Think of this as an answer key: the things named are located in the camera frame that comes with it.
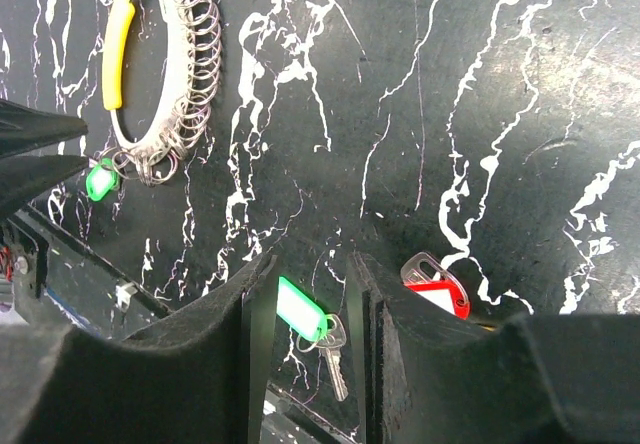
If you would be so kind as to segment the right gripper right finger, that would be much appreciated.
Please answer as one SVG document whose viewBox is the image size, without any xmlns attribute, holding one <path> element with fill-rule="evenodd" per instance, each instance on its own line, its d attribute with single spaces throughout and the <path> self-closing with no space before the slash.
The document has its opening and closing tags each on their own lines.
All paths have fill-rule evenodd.
<svg viewBox="0 0 640 444">
<path fill-rule="evenodd" d="M 357 252 L 346 303 L 366 443 L 639 439 L 635 315 L 519 315 L 489 331 Z"/>
</svg>

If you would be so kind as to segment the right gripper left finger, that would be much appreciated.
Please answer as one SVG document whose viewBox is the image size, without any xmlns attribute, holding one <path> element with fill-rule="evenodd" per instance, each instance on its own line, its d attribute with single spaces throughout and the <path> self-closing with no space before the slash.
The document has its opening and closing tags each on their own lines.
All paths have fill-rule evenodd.
<svg viewBox="0 0 640 444">
<path fill-rule="evenodd" d="M 72 324 L 3 326 L 2 441 L 258 442 L 277 287 L 265 254 L 123 341 Z"/>
</svg>

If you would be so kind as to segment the large keyring with yellow grip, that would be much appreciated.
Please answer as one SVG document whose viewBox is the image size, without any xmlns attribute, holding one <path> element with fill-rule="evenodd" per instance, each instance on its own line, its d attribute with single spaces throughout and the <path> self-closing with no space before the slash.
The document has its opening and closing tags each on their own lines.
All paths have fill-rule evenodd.
<svg viewBox="0 0 640 444">
<path fill-rule="evenodd" d="M 222 23 L 215 0 L 158 0 L 167 28 L 159 102 L 145 135 L 126 137 L 119 111 L 124 104 L 125 47 L 134 0 L 113 0 L 103 42 L 102 103 L 116 137 L 104 151 L 120 176 L 133 170 L 148 187 L 171 179 L 205 133 L 221 81 Z"/>
</svg>

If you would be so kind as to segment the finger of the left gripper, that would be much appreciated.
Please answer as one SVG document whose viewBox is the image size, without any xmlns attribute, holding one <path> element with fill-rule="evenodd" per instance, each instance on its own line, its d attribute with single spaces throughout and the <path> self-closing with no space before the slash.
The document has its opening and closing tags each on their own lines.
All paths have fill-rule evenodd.
<svg viewBox="0 0 640 444">
<path fill-rule="evenodd" d="M 75 116 L 38 111 L 1 100 L 1 156 L 12 157 L 74 139 L 88 132 Z"/>
<path fill-rule="evenodd" d="M 32 199 L 84 171 L 86 156 L 15 156 L 1 160 L 1 220 Z"/>
</svg>

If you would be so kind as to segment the red key tag with key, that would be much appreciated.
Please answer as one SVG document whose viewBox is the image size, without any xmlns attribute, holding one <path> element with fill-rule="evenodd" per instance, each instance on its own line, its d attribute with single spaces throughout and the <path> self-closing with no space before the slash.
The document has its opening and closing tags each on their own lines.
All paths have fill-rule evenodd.
<svg viewBox="0 0 640 444">
<path fill-rule="evenodd" d="M 471 301 L 460 281 L 431 254 L 420 252 L 400 270 L 404 286 L 444 311 L 466 320 Z"/>
</svg>

